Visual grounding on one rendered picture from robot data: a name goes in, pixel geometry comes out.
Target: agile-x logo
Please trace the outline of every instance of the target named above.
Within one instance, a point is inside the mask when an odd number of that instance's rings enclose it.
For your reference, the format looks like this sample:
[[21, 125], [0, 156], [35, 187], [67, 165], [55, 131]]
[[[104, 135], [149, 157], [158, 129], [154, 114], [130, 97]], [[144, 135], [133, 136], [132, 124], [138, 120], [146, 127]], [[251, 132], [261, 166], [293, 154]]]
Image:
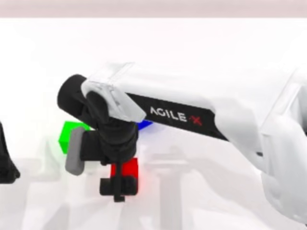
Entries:
[[157, 116], [166, 116], [168, 118], [177, 121], [187, 122], [187, 117], [184, 113], [179, 113], [179, 112], [174, 113], [171, 110], [162, 109], [162, 108], [154, 109], [152, 106], [150, 107], [150, 113], [155, 114]]

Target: green cube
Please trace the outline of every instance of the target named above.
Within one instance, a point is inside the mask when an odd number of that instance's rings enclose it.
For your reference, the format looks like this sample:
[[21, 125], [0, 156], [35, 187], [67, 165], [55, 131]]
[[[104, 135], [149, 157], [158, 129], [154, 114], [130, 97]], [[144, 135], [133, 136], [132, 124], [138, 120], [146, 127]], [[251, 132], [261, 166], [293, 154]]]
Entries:
[[65, 121], [61, 135], [59, 137], [59, 145], [66, 155], [68, 151], [68, 144], [71, 138], [71, 132], [73, 129], [83, 127], [85, 130], [90, 130], [90, 127], [82, 122], [72, 122], [72, 121]]

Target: white backdrop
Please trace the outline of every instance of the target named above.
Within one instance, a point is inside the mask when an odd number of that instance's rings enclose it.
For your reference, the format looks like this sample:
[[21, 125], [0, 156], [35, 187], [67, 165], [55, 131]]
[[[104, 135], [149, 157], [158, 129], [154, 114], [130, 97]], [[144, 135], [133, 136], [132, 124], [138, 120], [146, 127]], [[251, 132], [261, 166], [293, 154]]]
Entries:
[[[258, 172], [231, 144], [157, 124], [140, 134], [140, 194], [98, 194], [108, 168], [63, 170], [61, 84], [105, 61], [188, 72], [207, 66], [294, 66], [307, 57], [307, 20], [2, 19], [0, 120], [22, 177], [0, 186], [0, 230], [300, 230], [265, 200]], [[168, 172], [153, 166], [169, 160]]]

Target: black object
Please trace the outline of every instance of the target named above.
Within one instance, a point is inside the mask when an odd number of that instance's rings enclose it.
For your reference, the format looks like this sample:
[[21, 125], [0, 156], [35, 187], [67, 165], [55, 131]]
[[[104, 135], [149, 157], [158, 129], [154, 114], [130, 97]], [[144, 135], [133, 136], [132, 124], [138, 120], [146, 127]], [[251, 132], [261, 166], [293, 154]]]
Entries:
[[0, 122], [0, 184], [12, 184], [19, 177], [20, 172], [10, 158], [2, 123]]
[[100, 194], [114, 195], [115, 202], [122, 202], [123, 195], [137, 193], [137, 178], [122, 176], [121, 169], [136, 153], [138, 127], [109, 117], [107, 103], [99, 94], [89, 92], [85, 98], [81, 92], [85, 80], [81, 75], [67, 79], [59, 91], [58, 106], [94, 129], [83, 133], [80, 160], [116, 164], [115, 176], [101, 179]]

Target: gray gripper part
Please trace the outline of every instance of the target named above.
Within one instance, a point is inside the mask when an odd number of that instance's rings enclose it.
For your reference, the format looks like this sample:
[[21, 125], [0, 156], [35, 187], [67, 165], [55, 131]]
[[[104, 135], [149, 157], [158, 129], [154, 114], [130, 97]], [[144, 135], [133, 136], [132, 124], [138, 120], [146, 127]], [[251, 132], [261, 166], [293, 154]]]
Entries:
[[74, 129], [68, 146], [65, 169], [69, 173], [79, 176], [84, 171], [84, 162], [80, 160], [82, 136], [85, 132], [83, 127]]

